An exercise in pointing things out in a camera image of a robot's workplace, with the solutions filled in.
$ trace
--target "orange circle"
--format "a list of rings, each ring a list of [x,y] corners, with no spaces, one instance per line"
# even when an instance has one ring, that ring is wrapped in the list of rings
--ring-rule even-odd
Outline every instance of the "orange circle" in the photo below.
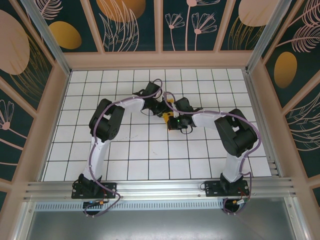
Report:
[[[146,0],[96,0],[96,3],[105,16],[121,23],[130,21],[128,17],[129,10],[138,19],[146,9]]]

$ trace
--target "yellow object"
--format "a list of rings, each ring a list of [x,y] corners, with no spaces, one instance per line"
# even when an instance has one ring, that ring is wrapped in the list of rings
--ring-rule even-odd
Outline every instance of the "yellow object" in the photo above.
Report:
[[[279,0],[242,0],[239,5],[240,21],[249,27],[265,26]]]
[[[0,10],[0,69],[11,75],[21,74],[29,63],[28,35],[10,14]]]
[[[171,112],[168,112],[168,113],[164,113],[164,114],[162,115],[165,124],[167,124],[167,122],[169,121],[169,117],[170,117],[170,116],[173,116],[173,115],[174,115],[174,113],[173,113],[172,111],[171,111]]]
[[[297,72],[297,59],[291,52],[281,53],[274,66],[274,81],[282,89],[288,87]]]
[[[129,21],[128,18],[125,19],[125,15],[130,14],[130,10],[133,12],[135,18],[138,19],[144,14],[146,9],[146,0],[96,0],[96,3],[104,15],[120,23]]]
[[[167,99],[167,102],[173,104],[174,100],[173,99]],[[170,116],[174,116],[174,112],[173,111],[162,114],[162,117],[164,119],[165,124],[167,124]]]
[[[55,21],[49,25],[49,29],[60,47],[72,50],[81,46],[80,33],[69,23]]]

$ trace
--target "cable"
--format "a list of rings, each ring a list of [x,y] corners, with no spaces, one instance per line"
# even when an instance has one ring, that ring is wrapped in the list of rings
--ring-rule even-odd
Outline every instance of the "cable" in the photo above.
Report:
[[[205,185],[205,183],[204,183],[204,182],[200,184],[200,190],[201,190],[201,191],[205,191],[205,190],[206,190],[206,188],[205,188],[205,187],[204,187],[204,188],[201,188],[201,186],[202,186],[203,184]]]
[[[243,169],[245,160],[246,160],[246,158],[249,156],[249,154],[251,154],[251,153],[253,153],[255,150],[257,150],[257,149],[260,147],[261,143],[262,143],[261,134],[259,133],[259,130],[256,128],[256,126],[254,126],[254,125],[253,125],[251,122],[249,122],[247,119],[245,119],[245,118],[243,118],[243,117],[241,117],[241,116],[238,116],[238,115],[229,113],[229,112],[222,112],[222,111],[219,112],[219,111],[212,111],[212,110],[203,110],[203,111],[196,111],[196,112],[179,111],[179,110],[173,108],[172,106],[170,106],[170,104],[169,104],[168,101],[167,101],[167,95],[171,95],[171,96],[173,96],[173,98],[174,98],[174,95],[173,95],[171,92],[169,92],[169,91],[165,91],[165,92],[163,93],[163,99],[164,99],[165,104],[166,104],[172,111],[174,111],[174,112],[176,112],[176,113],[179,113],[179,114],[188,114],[188,115],[194,115],[194,114],[198,114],[198,113],[211,113],[211,114],[216,114],[216,115],[225,115],[225,116],[230,116],[230,117],[233,117],[233,118],[237,118],[237,119],[239,119],[239,120],[247,123],[249,126],[251,126],[251,127],[253,128],[253,130],[255,131],[255,133],[256,133],[256,135],[257,135],[257,137],[258,137],[258,144],[257,144],[257,146],[255,146],[253,149],[247,151],[247,152],[244,154],[244,156],[243,156],[243,158],[242,158],[242,160],[241,160],[241,163],[240,163],[240,168],[239,168],[239,172],[240,172],[240,174],[241,174],[242,176],[247,176],[247,175],[249,175],[249,177],[250,177],[250,190],[249,190],[249,197],[248,197],[248,199],[250,199],[251,190],[252,190],[252,174],[251,174],[250,171],[247,172],[247,173],[242,173],[242,169]],[[231,212],[231,211],[229,211],[228,209],[225,208],[225,205],[226,205],[226,201],[227,201],[227,200],[228,200],[228,198],[225,198],[225,199],[224,199],[223,205],[222,205],[222,206],[223,206],[222,210],[223,210],[226,214],[232,213],[233,215],[236,215],[235,212]],[[238,210],[237,213],[242,212],[246,205],[247,205],[247,204],[245,204],[240,210]]]
[[[187,132],[187,128],[183,128],[183,129],[185,129],[185,133],[182,131],[182,129],[180,129],[180,132],[182,134],[184,134],[184,135],[188,135],[188,134],[190,134],[190,133],[192,133],[194,131],[194,128],[192,126],[190,126],[190,127],[191,127],[191,131],[190,132]]]
[[[146,115],[148,117],[152,117],[152,116],[155,116],[154,114],[153,115],[148,115],[148,114],[145,114],[144,112],[142,112],[142,110],[140,110],[140,113],[142,113],[143,115]]]
[[[108,192],[110,192],[110,193],[112,193],[112,194],[117,195],[117,196],[118,196],[118,199],[117,199],[114,203],[112,203],[107,209],[105,209],[105,210],[103,210],[103,211],[100,211],[100,212],[98,212],[98,213],[95,214],[95,215],[89,215],[89,214],[87,213],[87,209],[88,209],[88,206],[87,206],[87,207],[84,209],[84,213],[85,213],[85,215],[86,215],[87,217],[94,218],[94,217],[99,217],[99,216],[105,214],[106,212],[109,211],[109,209],[111,209],[114,205],[116,205],[116,204],[120,201],[120,198],[121,198],[121,195],[120,195],[118,192],[112,191],[111,189],[109,189],[109,188],[105,187],[104,185],[102,185],[102,184],[95,178],[94,173],[93,173],[93,171],[92,171],[92,165],[91,165],[92,155],[93,155],[94,150],[95,150],[95,148],[96,148],[96,146],[97,146],[97,144],[98,144],[98,138],[97,138],[97,134],[96,134],[96,133],[97,133],[97,128],[98,128],[98,125],[99,125],[101,119],[104,117],[105,113],[106,113],[112,106],[114,106],[114,105],[116,105],[116,104],[121,104],[121,103],[123,103],[123,102],[129,101],[129,100],[132,100],[132,99],[152,98],[153,96],[157,95],[157,93],[162,90],[163,82],[162,82],[161,79],[157,78],[156,80],[153,81],[153,83],[156,82],[156,81],[159,81],[159,82],[160,82],[160,88],[159,88],[156,92],[154,92],[153,94],[150,94],[150,95],[148,95],[148,96],[132,96],[132,97],[128,97],[128,98],[125,98],[125,99],[123,99],[123,100],[120,100],[120,101],[112,102],[110,105],[108,105],[108,106],[103,110],[103,112],[101,113],[101,115],[100,115],[99,118],[97,119],[97,121],[96,121],[96,123],[95,123],[95,125],[94,125],[94,128],[93,128],[94,145],[93,145],[93,147],[92,147],[92,149],[91,149],[91,152],[90,152],[90,155],[89,155],[89,172],[90,172],[90,175],[91,175],[93,181],[94,181],[96,184],[98,184],[102,189],[104,189],[104,190],[106,190],[106,191],[108,191]]]

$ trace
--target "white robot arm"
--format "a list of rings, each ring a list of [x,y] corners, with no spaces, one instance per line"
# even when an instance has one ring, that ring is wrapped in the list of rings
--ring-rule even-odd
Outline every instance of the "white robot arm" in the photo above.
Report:
[[[143,109],[144,104],[145,104],[145,101],[143,99],[135,98],[135,99],[121,102],[120,104],[116,104],[116,106],[124,109],[123,115],[125,116],[125,115],[131,114],[131,113],[140,112]],[[105,158],[106,152],[109,148],[111,141],[112,141],[111,139],[107,139],[104,142],[102,142],[102,140],[99,137],[97,139],[97,145],[96,145],[96,147],[92,153],[92,157],[91,157],[91,169],[92,169],[92,172],[93,172],[95,179],[101,179],[101,177],[102,177],[104,158]],[[94,144],[95,144],[95,138],[92,136],[90,152],[91,152]],[[93,178],[90,174],[90,170],[89,170],[89,161],[87,161],[85,169],[83,170],[82,173],[86,179],[93,180]]]
[[[221,118],[221,115],[216,115],[212,113],[196,113],[192,116],[192,120],[196,127],[205,127],[210,129],[217,129],[215,121]],[[243,156],[248,150],[243,152],[240,157],[226,153],[226,162],[225,167],[222,172],[222,175],[230,182],[233,183],[241,178],[241,173],[239,172],[240,164],[243,159]]]

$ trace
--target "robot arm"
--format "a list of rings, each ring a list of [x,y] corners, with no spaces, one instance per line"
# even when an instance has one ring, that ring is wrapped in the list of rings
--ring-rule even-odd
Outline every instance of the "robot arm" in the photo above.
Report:
[[[238,186],[243,179],[240,171],[242,160],[258,140],[254,129],[246,122],[223,113],[213,114],[199,111],[199,109],[193,110],[185,97],[174,102],[174,105],[181,112],[195,113],[192,115],[181,114],[178,117],[170,116],[167,122],[169,130],[181,130],[191,126],[205,127],[218,131],[223,147],[226,150],[226,163],[220,176],[220,185],[226,194],[237,192]],[[229,113],[246,119],[239,109],[234,109]]]
[[[158,85],[149,82],[146,89],[135,93],[135,95],[149,96],[152,93],[155,93],[158,89]],[[92,135],[90,147],[90,153],[92,152],[91,170],[94,178],[99,182],[102,178],[103,162],[106,152],[111,141],[119,132],[124,115],[140,112],[143,109],[151,110],[153,114],[158,117],[162,117],[164,113],[172,112],[161,96],[162,91],[160,92],[160,96],[145,99],[133,98],[123,102],[120,101],[119,104],[111,106],[97,126],[97,142],[95,142],[93,134],[94,127],[99,116],[112,102],[107,99],[103,99],[99,103],[89,123],[89,127],[91,129],[90,133]],[[194,112],[194,114],[181,114],[178,117],[169,116],[167,121],[167,127],[169,130],[186,129],[188,126],[205,127],[218,130],[222,144],[227,151],[225,169],[220,177],[221,186],[226,194],[230,191],[234,191],[234,188],[237,187],[237,184],[235,183],[241,181],[243,178],[240,173],[240,164],[243,156],[253,147],[253,144],[257,140],[255,131],[245,122],[234,119],[230,116],[223,116],[223,113],[220,115],[207,113],[200,111],[202,108],[194,110],[192,106],[190,106],[188,99],[185,97],[175,101],[174,105],[179,111]],[[230,113],[245,118],[238,109],[234,109]],[[94,182],[90,173],[89,161],[87,162],[82,174],[80,174],[78,182],[81,184],[82,189],[87,193],[90,193],[91,196],[95,196],[100,190],[100,187]]]

